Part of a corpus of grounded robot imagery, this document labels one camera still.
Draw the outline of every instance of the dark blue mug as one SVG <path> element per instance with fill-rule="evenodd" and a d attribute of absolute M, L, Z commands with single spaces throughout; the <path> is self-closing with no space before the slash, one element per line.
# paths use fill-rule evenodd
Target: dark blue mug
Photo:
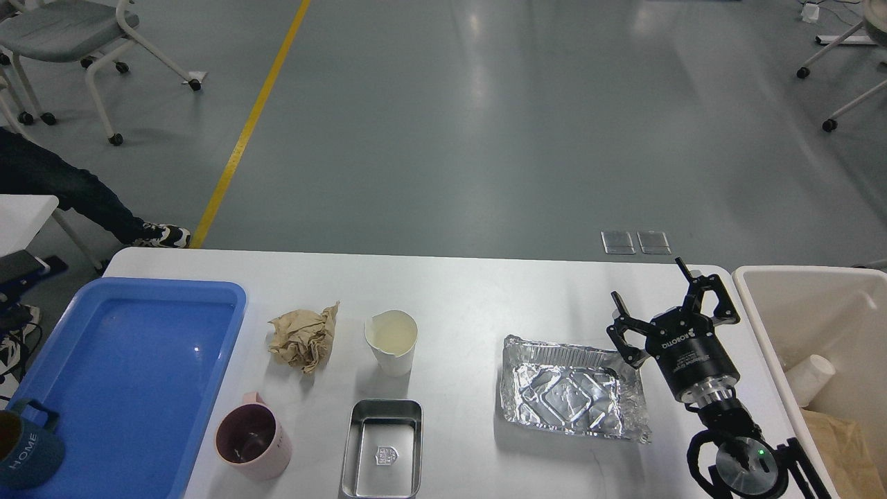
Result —
<path fill-rule="evenodd" d="M 46 424 L 23 418 L 25 406 L 45 412 Z M 65 444 L 52 433 L 58 422 L 59 413 L 34 399 L 17 400 L 0 411 L 0 485 L 31 488 L 50 479 L 65 457 Z"/>

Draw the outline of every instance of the sneaker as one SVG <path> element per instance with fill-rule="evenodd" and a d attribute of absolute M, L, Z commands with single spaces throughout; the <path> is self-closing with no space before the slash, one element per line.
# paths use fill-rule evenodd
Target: sneaker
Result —
<path fill-rule="evenodd" d="M 133 246 L 142 248 L 187 248 L 191 242 L 191 231 L 180 226 L 169 224 L 150 224 L 145 222 L 145 231 L 153 237 L 136 239 Z"/>
<path fill-rule="evenodd" d="M 9 335 L 15 335 L 21 341 L 26 341 L 27 336 L 34 332 L 37 329 L 35 324 L 40 323 L 40 309 L 32 306 L 32 305 L 23 305 L 27 312 L 31 315 L 30 320 L 28 320 L 28 324 L 22 329 L 15 329 L 9 332 Z M 9 335 L 3 338 L 3 342 L 0 342 L 0 364 L 7 366 L 7 368 L 15 366 L 19 363 L 19 359 L 21 358 L 21 348 L 19 344 L 12 339 L 9 338 Z"/>

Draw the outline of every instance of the yellow floor line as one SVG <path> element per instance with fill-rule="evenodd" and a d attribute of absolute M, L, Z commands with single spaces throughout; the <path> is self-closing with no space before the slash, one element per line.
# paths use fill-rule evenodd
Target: yellow floor line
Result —
<path fill-rule="evenodd" d="M 283 43 L 280 45 L 278 55 L 274 58 L 274 64 L 271 65 L 271 71 L 269 71 L 268 76 L 265 77 L 265 83 L 262 85 L 262 90 L 259 91 L 259 97 L 255 99 L 253 110 L 249 112 L 247 122 L 243 125 L 243 130 L 240 132 L 240 138 L 237 140 L 237 145 L 234 146 L 234 150 L 231 152 L 231 157 L 228 158 L 228 164 L 225 165 L 224 171 L 222 172 L 222 177 L 216 184 L 216 190 L 213 191 L 213 195 L 209 198 L 209 203 L 207 203 L 207 208 L 203 211 L 203 217 L 200 218 L 200 223 L 197 225 L 197 230 L 194 232 L 194 236 L 191 239 L 191 248 L 199 248 L 203 245 L 203 240 L 207 237 L 209 227 L 213 225 L 213 220 L 216 219 L 219 205 L 222 204 L 222 199 L 228 191 L 228 185 L 230 185 L 234 172 L 237 171 L 237 166 L 240 164 L 240 157 L 243 156 L 243 151 L 247 148 L 249 138 L 253 135 L 255 123 L 259 121 L 259 116 L 262 115 L 262 110 L 265 108 L 265 102 L 268 101 L 271 89 L 274 88 L 274 82 L 277 81 L 278 73 L 280 73 L 280 68 L 283 66 L 283 62 L 287 60 L 289 47 L 293 44 L 295 34 L 299 31 L 299 26 L 302 24 L 302 19 L 305 17 L 305 13 L 308 11 L 308 5 L 310 3 L 311 0 L 302 0 L 302 5 L 299 7 L 299 11 L 295 14 L 293 24 L 290 25 L 289 31 L 287 31 L 287 37 L 284 38 Z"/>

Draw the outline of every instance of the aluminum foil tray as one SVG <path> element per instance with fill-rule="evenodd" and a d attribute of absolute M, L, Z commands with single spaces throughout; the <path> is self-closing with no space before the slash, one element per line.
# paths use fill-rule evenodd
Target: aluminum foil tray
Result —
<path fill-rule="evenodd" d="M 568 435 L 650 442 L 638 371 L 613 350 L 508 336 L 499 399 L 511 423 Z"/>

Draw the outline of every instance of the pink mug handle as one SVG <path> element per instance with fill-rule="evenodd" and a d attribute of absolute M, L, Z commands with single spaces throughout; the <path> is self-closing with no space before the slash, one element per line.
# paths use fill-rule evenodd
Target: pink mug handle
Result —
<path fill-rule="evenodd" d="M 243 394 L 243 403 L 244 404 L 263 404 L 265 403 L 262 400 L 262 397 L 259 396 L 259 392 L 250 392 Z"/>

